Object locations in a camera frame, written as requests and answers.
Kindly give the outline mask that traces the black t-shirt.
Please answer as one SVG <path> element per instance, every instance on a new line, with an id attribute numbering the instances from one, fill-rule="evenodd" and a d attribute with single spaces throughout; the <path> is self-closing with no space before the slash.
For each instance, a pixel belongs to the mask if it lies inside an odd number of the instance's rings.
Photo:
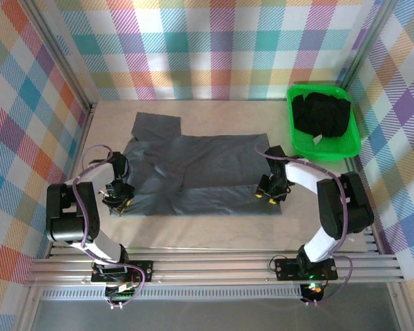
<path id="1" fill-rule="evenodd" d="M 326 138 L 342 137 L 351 115 L 351 103 L 322 93 L 298 95 L 292 102 L 294 128 L 305 134 Z"/>

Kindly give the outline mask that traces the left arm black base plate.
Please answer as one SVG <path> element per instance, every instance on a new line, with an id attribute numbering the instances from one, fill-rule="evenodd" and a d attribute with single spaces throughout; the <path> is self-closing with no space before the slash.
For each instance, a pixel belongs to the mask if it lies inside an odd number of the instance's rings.
<path id="1" fill-rule="evenodd" d="M 129 261 L 128 264 L 142 270 L 145 274 L 145 282 L 151 282 L 153 272 L 152 261 Z M 93 283 L 126 283 L 129 281 L 141 283 L 141 273 L 126 266 L 92 263 L 90 280 Z"/>

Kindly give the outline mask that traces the aluminium rail beam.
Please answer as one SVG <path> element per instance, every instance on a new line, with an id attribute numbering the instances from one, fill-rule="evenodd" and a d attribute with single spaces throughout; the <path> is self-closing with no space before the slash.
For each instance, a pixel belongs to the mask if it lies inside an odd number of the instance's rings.
<path id="1" fill-rule="evenodd" d="M 153 285 L 261 285 L 274 284 L 268 263 L 272 252 L 146 252 L 132 259 L 153 262 Z M 82 254 L 52 255 L 33 262 L 27 285 L 88 285 L 91 261 Z M 397 283 L 404 280 L 393 255 L 350 254 L 335 260 L 341 283 Z"/>

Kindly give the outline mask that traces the aluminium corner post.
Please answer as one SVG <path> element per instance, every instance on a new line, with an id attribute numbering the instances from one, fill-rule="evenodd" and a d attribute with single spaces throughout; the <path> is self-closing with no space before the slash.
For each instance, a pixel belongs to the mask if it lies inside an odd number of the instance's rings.
<path id="1" fill-rule="evenodd" d="M 362 14 L 359 20 L 362 27 L 355 33 L 355 40 L 349 49 L 348 58 L 342 66 L 337 79 L 339 87 L 348 90 L 358 72 L 375 45 L 381 31 L 393 13 L 399 0 L 368 0 L 371 3 L 366 16 Z"/>
<path id="2" fill-rule="evenodd" d="M 91 112 L 100 94 L 55 0 L 18 0 L 79 103 Z"/>

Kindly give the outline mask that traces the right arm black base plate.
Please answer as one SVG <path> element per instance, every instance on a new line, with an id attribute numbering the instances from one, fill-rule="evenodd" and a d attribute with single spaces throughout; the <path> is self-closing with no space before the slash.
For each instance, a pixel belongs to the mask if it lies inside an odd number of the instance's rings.
<path id="1" fill-rule="evenodd" d="M 334 259 L 317 263 L 303 259 L 275 259 L 275 274 L 278 281 L 337 280 Z"/>

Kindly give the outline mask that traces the green plastic basket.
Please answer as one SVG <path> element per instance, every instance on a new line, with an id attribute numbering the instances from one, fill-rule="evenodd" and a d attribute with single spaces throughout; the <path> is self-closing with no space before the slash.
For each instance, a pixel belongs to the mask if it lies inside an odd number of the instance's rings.
<path id="1" fill-rule="evenodd" d="M 314 161 L 339 161 L 358 155 L 361 149 L 361 141 L 352 105 L 348 128 L 342 137 L 323 137 L 322 140 L 315 145 L 313 143 L 314 137 L 312 135 L 305 134 L 294 128 L 292 112 L 293 99 L 298 95 L 306 97 L 312 92 L 334 96 L 338 99 L 345 99 L 351 103 L 349 94 L 337 86 L 313 84 L 297 84 L 291 86 L 286 92 L 286 100 L 288 103 L 290 119 L 291 143 L 295 149 L 295 153 Z"/>

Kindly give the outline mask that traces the grey t-shirt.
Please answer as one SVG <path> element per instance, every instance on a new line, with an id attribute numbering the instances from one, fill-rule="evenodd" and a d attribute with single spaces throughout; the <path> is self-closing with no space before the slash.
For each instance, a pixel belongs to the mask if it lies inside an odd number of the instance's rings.
<path id="1" fill-rule="evenodd" d="M 266 134 L 187 136 L 181 119 L 137 113 L 124 156 L 134 198 L 124 216 L 279 215 L 254 192 L 268 163 Z"/>

